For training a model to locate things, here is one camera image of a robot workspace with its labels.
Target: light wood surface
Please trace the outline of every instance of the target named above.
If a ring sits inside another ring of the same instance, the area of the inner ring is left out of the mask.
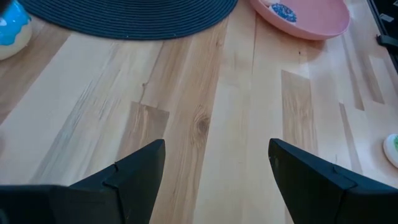
[[[239,0],[176,40],[101,39],[34,18],[0,62],[0,184],[70,185],[158,138],[151,223],[292,223],[267,158],[281,138],[398,187],[382,141],[398,133],[398,75],[366,1],[324,42],[291,37]]]

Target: pink bowl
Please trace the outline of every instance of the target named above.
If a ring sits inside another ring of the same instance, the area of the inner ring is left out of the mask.
[[[291,24],[273,13],[261,0],[250,0],[255,10],[280,30],[303,39],[325,40],[345,32],[349,12],[343,0],[280,0],[297,16]]]

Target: navy blue placemat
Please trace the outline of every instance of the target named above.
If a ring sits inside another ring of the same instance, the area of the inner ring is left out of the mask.
[[[45,21],[114,39],[162,40],[224,19],[238,0],[19,0]]]

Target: woven placemat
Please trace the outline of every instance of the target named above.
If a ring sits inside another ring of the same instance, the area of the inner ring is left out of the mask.
[[[84,34],[162,40],[224,19],[238,0],[19,0],[31,14]]]

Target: wooden tabletop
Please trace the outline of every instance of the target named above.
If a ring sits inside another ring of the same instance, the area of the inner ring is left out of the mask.
[[[164,138],[151,223],[291,223],[267,158],[281,138],[398,187],[398,76],[365,0],[326,42],[291,37],[244,0],[175,40],[101,39],[36,18],[0,62],[0,184],[72,184]]]

